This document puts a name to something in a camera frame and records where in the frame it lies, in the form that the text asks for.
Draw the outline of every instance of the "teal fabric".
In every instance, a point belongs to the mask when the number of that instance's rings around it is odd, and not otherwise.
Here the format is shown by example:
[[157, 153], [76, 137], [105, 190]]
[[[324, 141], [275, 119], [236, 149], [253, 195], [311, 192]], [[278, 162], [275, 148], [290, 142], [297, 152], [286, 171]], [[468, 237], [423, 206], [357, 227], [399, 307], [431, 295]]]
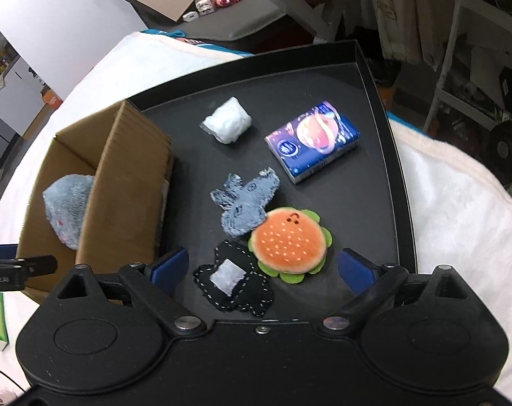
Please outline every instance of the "teal fabric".
[[420, 134], [423, 134], [425, 136], [425, 134], [422, 132], [422, 130], [420, 130], [419, 128], [416, 128], [411, 123], [408, 123], [407, 121], [404, 121], [403, 119], [398, 118], [391, 111], [386, 111], [386, 115], [388, 116], [389, 120], [393, 120], [397, 123], [400, 123], [401, 125], [404, 125], [405, 127], [410, 128], [411, 130], [417, 131]]
[[[170, 38], [186, 38], [187, 37], [182, 30], [176, 30], [173, 32], [164, 32], [164, 31], [158, 30], [158, 29], [147, 29], [147, 30], [142, 30], [141, 32], [149, 34], [149, 35], [163, 35], [165, 37], [170, 37]], [[241, 52], [238, 50], [230, 50], [229, 48], [215, 46], [214, 44], [204, 43], [199, 40], [193, 40], [193, 41], [194, 41], [194, 43], [192, 45], [196, 46], [196, 47], [206, 48], [209, 50], [218, 50], [219, 52], [233, 53], [233, 54], [243, 56], [243, 57], [252, 56], [252, 53]]]

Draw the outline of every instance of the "denim fabric rabbit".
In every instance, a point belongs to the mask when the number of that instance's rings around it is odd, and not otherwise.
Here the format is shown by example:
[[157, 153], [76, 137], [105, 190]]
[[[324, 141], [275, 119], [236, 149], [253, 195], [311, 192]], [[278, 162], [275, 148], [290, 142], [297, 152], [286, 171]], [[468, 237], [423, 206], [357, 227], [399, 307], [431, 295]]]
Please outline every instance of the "denim fabric rabbit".
[[234, 238], [257, 228], [265, 219], [265, 206], [279, 187], [279, 177], [271, 168], [243, 186], [241, 177], [229, 174], [224, 191], [216, 189], [211, 198], [224, 212], [220, 221], [224, 232]]

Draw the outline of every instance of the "black tray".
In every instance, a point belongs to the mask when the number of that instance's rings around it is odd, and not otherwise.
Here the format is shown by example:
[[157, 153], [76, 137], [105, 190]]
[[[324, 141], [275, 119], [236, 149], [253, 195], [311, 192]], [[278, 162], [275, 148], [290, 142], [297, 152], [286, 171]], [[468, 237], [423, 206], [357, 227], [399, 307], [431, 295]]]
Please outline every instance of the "black tray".
[[[235, 96], [252, 116], [237, 142], [223, 145], [200, 122]], [[320, 102], [329, 101], [361, 134], [358, 148], [294, 185], [264, 137]], [[210, 67], [133, 96], [130, 101], [173, 142], [176, 161], [162, 232], [163, 251], [184, 246], [190, 270], [175, 298], [212, 319], [245, 319], [221, 313], [193, 282], [193, 270], [213, 262], [214, 247], [226, 238], [222, 210], [209, 193], [222, 189], [228, 173], [243, 182], [271, 166], [280, 188], [268, 209], [292, 206], [318, 213], [334, 243], [317, 275], [301, 284], [271, 279], [275, 302], [266, 317], [321, 318], [353, 295], [338, 275], [335, 254], [350, 247], [376, 264], [400, 263], [416, 271], [406, 188], [388, 119], [356, 42], [296, 47]]]

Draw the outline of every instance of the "blue gripper pad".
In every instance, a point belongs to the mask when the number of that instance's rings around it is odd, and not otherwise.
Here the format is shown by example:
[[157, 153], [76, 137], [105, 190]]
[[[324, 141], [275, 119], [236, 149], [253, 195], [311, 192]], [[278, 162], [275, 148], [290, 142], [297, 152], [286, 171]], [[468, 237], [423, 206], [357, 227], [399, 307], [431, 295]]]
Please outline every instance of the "blue gripper pad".
[[352, 249], [342, 249], [337, 256], [339, 275], [357, 296], [372, 286], [380, 275], [380, 268]]
[[0, 259], [15, 259], [17, 244], [0, 244]]
[[188, 271], [188, 251], [178, 247], [147, 265], [145, 276], [163, 292], [172, 294]]

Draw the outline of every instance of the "plush hamburger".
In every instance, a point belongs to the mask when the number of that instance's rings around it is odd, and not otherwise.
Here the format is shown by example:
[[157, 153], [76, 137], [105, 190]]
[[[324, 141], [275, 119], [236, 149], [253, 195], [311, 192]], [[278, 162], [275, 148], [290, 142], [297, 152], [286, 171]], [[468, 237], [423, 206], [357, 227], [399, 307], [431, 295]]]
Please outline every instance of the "plush hamburger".
[[322, 269], [331, 246], [331, 234], [319, 223], [320, 217], [310, 210], [274, 209], [252, 231], [249, 250], [264, 273], [289, 284], [300, 283], [305, 273]]

